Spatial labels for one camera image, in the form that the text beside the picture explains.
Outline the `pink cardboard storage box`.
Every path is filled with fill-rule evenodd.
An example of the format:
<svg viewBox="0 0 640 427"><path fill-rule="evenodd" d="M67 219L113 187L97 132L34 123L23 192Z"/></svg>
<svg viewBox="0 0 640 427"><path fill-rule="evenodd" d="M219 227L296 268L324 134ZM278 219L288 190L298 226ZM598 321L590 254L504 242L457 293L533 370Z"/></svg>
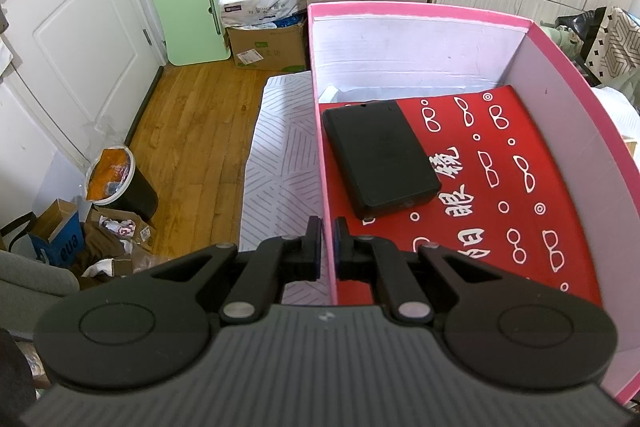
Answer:
<svg viewBox="0 0 640 427"><path fill-rule="evenodd" d="M558 165L586 234L618 349L604 389L639 389L639 170L565 54L527 18L420 2L337 1L308 9L314 97L344 88L410 94L510 84Z"/></svg>

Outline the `blue open cardboard box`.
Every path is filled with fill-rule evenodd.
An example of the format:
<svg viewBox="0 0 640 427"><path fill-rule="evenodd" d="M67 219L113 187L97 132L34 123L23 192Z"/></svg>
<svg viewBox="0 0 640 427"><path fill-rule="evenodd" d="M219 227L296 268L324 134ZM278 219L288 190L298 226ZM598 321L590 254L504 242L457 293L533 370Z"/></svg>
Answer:
<svg viewBox="0 0 640 427"><path fill-rule="evenodd" d="M63 199L52 202L28 236L37 257L58 268L68 268L85 247L78 208Z"/></svg>

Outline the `red printed cloth pouch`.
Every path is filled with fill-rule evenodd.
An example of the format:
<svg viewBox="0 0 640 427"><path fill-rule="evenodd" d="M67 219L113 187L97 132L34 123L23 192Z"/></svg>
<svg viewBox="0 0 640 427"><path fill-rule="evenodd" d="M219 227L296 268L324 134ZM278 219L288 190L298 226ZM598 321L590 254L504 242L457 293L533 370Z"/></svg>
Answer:
<svg viewBox="0 0 640 427"><path fill-rule="evenodd" d="M442 184L426 204L361 220L329 145L326 201L355 235L402 251L427 242L602 303L573 201L536 124L510 87L398 103Z"/></svg>

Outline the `black trash bin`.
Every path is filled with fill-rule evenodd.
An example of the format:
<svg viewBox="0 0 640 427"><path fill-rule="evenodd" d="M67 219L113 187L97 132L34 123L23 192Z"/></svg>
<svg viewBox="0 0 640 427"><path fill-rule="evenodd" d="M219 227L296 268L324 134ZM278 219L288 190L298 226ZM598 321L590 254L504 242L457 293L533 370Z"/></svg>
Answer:
<svg viewBox="0 0 640 427"><path fill-rule="evenodd" d="M105 147L85 176L85 200L115 210L129 211L150 221L158 207L152 184L125 145Z"/></svg>

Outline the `white patterned bed sheet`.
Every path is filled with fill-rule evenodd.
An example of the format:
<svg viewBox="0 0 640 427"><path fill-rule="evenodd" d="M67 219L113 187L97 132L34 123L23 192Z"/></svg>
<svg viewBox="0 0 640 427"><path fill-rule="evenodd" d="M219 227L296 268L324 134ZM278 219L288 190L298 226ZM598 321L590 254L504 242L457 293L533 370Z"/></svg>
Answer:
<svg viewBox="0 0 640 427"><path fill-rule="evenodd" d="M267 80L245 165L240 249L302 235L323 215L310 72Z"/></svg>

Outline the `black rectangular hard drive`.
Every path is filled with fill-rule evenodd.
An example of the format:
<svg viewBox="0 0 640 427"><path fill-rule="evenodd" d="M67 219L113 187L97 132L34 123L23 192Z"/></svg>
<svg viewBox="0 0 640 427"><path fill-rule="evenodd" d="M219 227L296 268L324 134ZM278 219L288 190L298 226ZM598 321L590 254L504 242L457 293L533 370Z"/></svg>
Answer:
<svg viewBox="0 0 640 427"><path fill-rule="evenodd" d="M426 204L442 189L397 102L331 107L321 120L357 218L377 218Z"/></svg>

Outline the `white panel door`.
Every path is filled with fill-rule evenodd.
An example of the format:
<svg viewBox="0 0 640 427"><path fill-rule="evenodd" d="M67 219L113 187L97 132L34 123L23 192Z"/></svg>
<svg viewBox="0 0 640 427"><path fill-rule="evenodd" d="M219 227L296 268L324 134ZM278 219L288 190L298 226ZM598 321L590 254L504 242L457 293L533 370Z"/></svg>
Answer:
<svg viewBox="0 0 640 427"><path fill-rule="evenodd" d="M160 70L139 0L1 0L15 88L78 166L122 144Z"/></svg>

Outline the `patterned black white bag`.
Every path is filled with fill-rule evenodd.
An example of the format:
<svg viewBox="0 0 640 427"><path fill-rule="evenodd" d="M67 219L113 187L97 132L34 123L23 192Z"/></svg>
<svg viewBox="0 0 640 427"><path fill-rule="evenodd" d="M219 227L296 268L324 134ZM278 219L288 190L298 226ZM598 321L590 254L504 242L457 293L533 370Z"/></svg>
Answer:
<svg viewBox="0 0 640 427"><path fill-rule="evenodd" d="M612 84L639 69L639 20L619 6L559 16L559 47L591 87Z"/></svg>

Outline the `brown cardboard box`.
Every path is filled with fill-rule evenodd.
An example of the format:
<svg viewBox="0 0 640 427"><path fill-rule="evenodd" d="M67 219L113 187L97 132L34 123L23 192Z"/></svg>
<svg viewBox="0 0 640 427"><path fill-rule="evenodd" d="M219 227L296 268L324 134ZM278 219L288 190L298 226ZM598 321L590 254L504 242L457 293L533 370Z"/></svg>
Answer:
<svg viewBox="0 0 640 427"><path fill-rule="evenodd" d="M286 27L227 30L235 65L269 72L309 68L307 32L306 20Z"/></svg>

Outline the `green folding table board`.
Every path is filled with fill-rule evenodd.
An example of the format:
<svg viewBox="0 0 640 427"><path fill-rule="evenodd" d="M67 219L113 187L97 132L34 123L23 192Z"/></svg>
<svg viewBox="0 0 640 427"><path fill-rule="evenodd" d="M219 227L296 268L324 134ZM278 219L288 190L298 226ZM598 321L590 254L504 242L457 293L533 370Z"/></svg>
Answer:
<svg viewBox="0 0 640 427"><path fill-rule="evenodd" d="M172 65L225 61L231 56L218 0L152 1Z"/></svg>

